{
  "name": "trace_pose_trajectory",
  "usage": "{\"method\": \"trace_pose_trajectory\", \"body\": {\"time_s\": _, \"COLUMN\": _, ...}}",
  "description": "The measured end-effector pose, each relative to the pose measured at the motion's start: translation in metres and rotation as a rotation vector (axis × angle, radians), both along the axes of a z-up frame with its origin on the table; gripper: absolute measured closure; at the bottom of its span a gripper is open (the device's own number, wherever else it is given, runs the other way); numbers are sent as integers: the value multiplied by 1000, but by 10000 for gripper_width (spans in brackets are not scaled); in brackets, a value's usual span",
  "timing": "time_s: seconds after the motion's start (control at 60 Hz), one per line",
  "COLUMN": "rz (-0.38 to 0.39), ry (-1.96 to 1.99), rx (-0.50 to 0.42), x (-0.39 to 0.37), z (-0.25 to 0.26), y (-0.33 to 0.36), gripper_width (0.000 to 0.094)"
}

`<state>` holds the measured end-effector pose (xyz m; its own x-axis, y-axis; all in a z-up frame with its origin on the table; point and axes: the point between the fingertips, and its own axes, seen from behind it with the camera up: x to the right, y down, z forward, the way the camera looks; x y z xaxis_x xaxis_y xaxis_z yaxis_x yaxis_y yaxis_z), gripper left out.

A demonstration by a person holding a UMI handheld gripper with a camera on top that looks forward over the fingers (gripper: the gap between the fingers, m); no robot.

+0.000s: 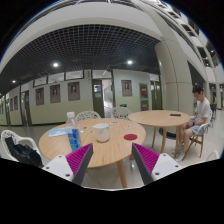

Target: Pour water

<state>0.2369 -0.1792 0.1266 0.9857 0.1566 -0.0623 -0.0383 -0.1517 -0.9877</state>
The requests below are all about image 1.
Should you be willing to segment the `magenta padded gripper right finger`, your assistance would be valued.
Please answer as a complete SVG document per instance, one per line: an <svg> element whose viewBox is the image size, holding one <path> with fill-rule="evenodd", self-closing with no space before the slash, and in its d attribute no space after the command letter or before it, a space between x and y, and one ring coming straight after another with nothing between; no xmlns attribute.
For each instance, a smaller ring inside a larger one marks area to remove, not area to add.
<svg viewBox="0 0 224 224"><path fill-rule="evenodd" d="M132 154L145 185L182 169L167 153L157 154L137 143L132 144Z"/></svg>

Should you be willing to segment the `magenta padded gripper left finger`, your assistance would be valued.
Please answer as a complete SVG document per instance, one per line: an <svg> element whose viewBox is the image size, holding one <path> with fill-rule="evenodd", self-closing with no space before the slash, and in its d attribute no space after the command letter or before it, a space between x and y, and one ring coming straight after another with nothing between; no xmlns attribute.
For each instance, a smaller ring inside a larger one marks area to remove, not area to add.
<svg viewBox="0 0 224 224"><path fill-rule="evenodd" d="M69 182L81 185L93 155L93 144L87 144L67 156L58 155L50 161L43 170L59 176Z"/></svg>

